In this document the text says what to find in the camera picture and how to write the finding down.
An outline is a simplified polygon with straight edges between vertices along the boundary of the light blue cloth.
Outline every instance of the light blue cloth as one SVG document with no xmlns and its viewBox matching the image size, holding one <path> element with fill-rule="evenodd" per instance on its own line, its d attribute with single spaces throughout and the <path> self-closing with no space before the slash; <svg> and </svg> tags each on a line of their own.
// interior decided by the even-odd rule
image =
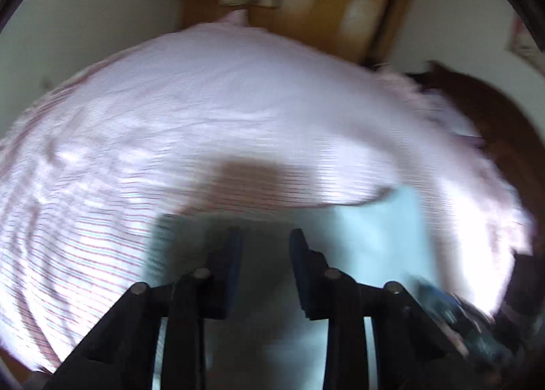
<svg viewBox="0 0 545 390">
<path fill-rule="evenodd" d="M 230 316 L 206 323 L 210 390 L 322 388 L 327 322 L 308 321 L 299 307 L 288 253 L 294 228 L 303 229 L 330 266 L 359 283 L 382 287 L 396 280 L 413 291 L 415 277 L 439 282 L 418 194 L 406 186 L 362 206 L 163 216 L 142 279 L 167 284 L 201 265 L 230 226 L 242 229 L 243 260 Z M 373 388 L 372 355 L 370 369 Z"/>
</svg>

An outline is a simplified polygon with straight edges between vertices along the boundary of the wooden bed frame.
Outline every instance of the wooden bed frame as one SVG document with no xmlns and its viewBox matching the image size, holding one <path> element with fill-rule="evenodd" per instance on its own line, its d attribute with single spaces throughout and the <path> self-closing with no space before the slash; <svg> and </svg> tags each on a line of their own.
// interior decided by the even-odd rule
<svg viewBox="0 0 545 390">
<path fill-rule="evenodd" d="M 431 62 L 428 73 L 411 76 L 424 88 L 441 89 L 473 122 L 486 142 L 483 151 L 535 220 L 535 255 L 545 255 L 545 146 L 530 121 L 497 89 L 438 62 Z"/>
</svg>

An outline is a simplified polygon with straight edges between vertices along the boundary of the mattress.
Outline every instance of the mattress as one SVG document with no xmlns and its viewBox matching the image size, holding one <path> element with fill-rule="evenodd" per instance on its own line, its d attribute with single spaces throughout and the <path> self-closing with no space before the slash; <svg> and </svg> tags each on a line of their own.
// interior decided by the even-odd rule
<svg viewBox="0 0 545 390">
<path fill-rule="evenodd" d="M 142 276 L 163 214 L 422 197 L 443 288 L 491 313 L 528 251 L 516 194 L 366 70 L 228 22 L 165 35 L 34 103 L 0 144 L 0 339 L 55 370 Z"/>
</svg>

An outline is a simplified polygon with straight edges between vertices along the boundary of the wooden wardrobe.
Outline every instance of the wooden wardrobe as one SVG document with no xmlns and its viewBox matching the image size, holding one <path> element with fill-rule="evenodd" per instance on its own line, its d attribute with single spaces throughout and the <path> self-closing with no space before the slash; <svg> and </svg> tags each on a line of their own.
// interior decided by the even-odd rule
<svg viewBox="0 0 545 390">
<path fill-rule="evenodd" d="M 384 61 L 411 0 L 281 0 L 276 9 L 184 0 L 183 26 L 249 9 L 250 25 L 293 38 L 343 59 Z"/>
</svg>

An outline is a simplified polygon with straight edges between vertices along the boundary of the bed sheet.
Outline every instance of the bed sheet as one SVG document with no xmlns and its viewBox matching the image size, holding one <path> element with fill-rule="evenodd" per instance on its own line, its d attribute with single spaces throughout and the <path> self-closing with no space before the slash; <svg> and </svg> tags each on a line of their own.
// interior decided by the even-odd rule
<svg viewBox="0 0 545 390">
<path fill-rule="evenodd" d="M 443 288 L 490 312 L 516 195 L 493 167 L 366 70 L 228 23 L 100 62 L 31 106 L 0 144 L 0 339 L 55 370 L 142 274 L 162 214 L 350 205 L 408 184 Z"/>
</svg>

